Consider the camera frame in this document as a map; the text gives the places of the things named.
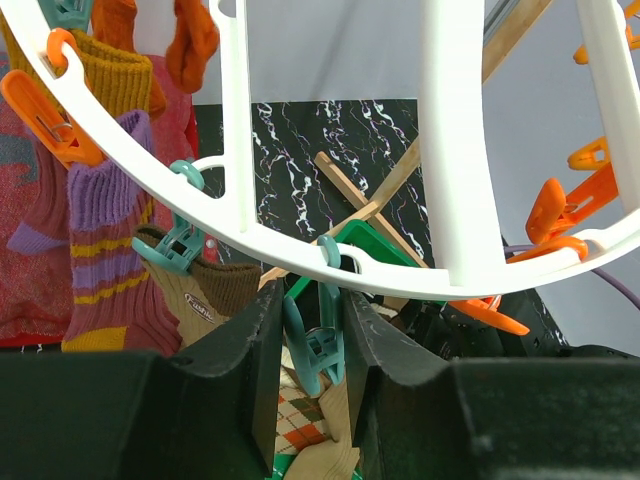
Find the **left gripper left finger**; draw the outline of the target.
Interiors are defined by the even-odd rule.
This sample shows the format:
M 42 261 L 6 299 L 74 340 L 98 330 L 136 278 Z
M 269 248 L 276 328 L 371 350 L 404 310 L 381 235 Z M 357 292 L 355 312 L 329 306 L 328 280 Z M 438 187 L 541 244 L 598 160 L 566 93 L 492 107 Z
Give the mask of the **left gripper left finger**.
M 5 479 L 263 479 L 275 448 L 283 286 L 172 357 L 5 354 Z

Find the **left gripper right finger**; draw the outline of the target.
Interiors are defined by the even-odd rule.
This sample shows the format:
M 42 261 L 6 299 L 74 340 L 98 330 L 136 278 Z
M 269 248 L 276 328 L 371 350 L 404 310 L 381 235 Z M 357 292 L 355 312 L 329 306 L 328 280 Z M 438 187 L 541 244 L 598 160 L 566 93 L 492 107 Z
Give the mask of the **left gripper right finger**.
M 367 479 L 635 479 L 639 363 L 447 361 L 342 295 L 353 444 Z

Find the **tan sock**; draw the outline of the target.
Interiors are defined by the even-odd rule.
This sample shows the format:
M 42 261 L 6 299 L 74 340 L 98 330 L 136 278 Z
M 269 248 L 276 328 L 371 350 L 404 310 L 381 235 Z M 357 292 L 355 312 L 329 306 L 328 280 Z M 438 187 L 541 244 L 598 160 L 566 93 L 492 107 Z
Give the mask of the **tan sock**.
M 348 480 L 360 459 L 360 450 L 352 445 L 351 422 L 346 381 L 330 386 L 319 398 L 328 438 L 308 446 L 297 454 L 285 480 Z
M 218 264 L 197 256 L 184 276 L 144 259 L 177 319 L 182 349 L 199 341 L 242 311 L 259 289 L 261 269 L 249 263 Z

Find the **purple striped sock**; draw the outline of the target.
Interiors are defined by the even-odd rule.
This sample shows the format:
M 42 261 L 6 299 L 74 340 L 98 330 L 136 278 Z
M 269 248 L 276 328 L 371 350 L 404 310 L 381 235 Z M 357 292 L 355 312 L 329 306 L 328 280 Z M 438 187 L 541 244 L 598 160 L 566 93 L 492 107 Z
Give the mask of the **purple striped sock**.
M 69 45 L 63 45 L 63 53 L 67 57 L 68 68 L 55 68 L 45 59 L 47 37 L 34 43 L 25 35 L 17 37 L 17 43 L 29 65 L 41 80 L 38 86 L 44 87 L 59 111 L 66 110 L 86 133 L 92 137 L 105 154 L 105 159 L 112 160 L 127 176 L 130 177 L 149 196 L 149 180 L 154 171 L 163 169 L 163 164 L 152 154 L 153 137 L 149 115 L 139 109 L 131 110 L 118 118 L 110 117 L 99 105 L 98 100 L 89 91 L 84 75 L 83 65 L 79 57 Z M 36 139 L 41 150 L 42 179 L 40 204 L 33 208 L 36 218 L 48 222 L 64 230 L 63 245 L 70 251 L 69 207 L 67 198 L 67 170 Z
M 67 198 L 73 313 L 62 350 L 175 353 L 177 321 L 132 247 L 154 217 L 152 198 L 110 159 L 73 164 Z

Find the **orange sock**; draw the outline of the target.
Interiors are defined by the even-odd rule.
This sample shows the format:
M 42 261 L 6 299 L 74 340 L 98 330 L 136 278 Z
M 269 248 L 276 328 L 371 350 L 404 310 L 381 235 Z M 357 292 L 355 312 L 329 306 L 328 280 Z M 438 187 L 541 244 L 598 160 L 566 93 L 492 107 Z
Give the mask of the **orange sock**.
M 95 0 L 91 15 L 93 36 L 100 42 L 134 52 L 135 0 Z
M 176 28 L 165 54 L 173 84 L 193 94 L 202 88 L 206 66 L 219 46 L 219 31 L 209 10 L 198 0 L 175 0 Z

